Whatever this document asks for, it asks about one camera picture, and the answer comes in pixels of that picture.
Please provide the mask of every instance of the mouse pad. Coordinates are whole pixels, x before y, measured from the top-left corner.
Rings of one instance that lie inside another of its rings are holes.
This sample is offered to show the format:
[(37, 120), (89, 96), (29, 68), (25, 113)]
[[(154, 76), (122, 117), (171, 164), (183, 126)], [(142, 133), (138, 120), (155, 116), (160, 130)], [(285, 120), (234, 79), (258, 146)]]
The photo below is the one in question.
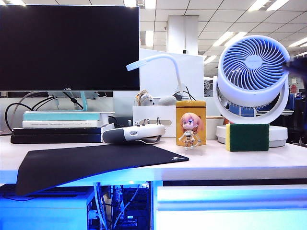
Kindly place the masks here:
[(16, 194), (29, 195), (120, 169), (188, 160), (187, 157), (141, 142), (34, 150), (27, 153), (18, 169)]

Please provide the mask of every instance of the white controller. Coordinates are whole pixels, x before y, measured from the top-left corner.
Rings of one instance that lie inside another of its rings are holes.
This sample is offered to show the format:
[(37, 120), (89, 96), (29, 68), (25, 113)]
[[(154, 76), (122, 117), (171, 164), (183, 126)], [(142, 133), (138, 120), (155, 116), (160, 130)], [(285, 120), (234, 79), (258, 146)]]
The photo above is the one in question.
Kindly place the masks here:
[(105, 143), (124, 143), (142, 138), (162, 136), (164, 134), (164, 125), (147, 124), (107, 130), (103, 132), (102, 139)]

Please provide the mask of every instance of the green scouring pad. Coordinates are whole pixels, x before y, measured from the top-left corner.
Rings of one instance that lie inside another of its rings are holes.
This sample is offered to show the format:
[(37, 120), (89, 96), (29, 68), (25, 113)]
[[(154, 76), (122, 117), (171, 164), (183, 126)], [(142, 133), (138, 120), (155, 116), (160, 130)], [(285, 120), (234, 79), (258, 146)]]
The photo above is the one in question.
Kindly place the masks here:
[(268, 151), (268, 124), (227, 124), (226, 149), (235, 151)]

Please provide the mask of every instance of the desk surface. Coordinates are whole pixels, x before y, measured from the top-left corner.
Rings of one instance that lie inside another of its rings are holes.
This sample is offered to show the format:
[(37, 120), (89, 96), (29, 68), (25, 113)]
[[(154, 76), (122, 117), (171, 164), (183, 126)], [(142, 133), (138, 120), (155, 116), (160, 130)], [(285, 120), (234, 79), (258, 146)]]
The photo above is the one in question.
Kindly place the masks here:
[[(93, 145), (99, 144), (11, 144), (10, 137), (1, 137), (0, 183), (16, 183), (18, 168), (30, 150)], [(107, 172), (65, 186), (88, 186), (93, 182), (112, 185), (129, 181), (307, 178), (307, 148), (292, 144), (270, 148), (268, 152), (228, 152), (217, 140), (185, 150), (176, 145), (175, 138), (162, 138), (156, 146), (187, 156), (189, 161)]]

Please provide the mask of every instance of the black monitor screen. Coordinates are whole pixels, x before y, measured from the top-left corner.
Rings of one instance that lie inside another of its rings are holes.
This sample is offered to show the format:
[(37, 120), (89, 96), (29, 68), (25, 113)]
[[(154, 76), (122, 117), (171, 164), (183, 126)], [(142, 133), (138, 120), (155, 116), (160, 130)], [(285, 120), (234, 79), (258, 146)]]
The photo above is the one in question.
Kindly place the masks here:
[(139, 8), (0, 7), (0, 91), (139, 90)]

